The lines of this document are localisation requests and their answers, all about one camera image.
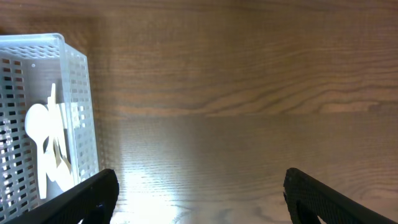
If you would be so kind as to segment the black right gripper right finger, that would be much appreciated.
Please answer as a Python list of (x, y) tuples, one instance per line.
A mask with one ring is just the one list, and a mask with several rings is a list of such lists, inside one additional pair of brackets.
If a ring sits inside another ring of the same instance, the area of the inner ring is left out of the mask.
[(293, 224), (394, 223), (294, 167), (285, 174), (284, 198)]

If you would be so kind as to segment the clear plastic basket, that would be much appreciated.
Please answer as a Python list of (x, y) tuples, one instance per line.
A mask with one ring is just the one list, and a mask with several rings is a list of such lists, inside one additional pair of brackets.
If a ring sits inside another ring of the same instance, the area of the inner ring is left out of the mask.
[(58, 33), (1, 37), (1, 222), (64, 193), (47, 178), (40, 199), (36, 144), (25, 132), (34, 104), (47, 108), (52, 84), (63, 120), (74, 186), (99, 171), (87, 57)]

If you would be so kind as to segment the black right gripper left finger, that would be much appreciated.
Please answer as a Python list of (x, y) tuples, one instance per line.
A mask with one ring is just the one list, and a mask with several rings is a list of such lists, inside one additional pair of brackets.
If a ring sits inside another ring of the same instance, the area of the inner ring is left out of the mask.
[(118, 195), (116, 173), (105, 169), (7, 224), (108, 224)]

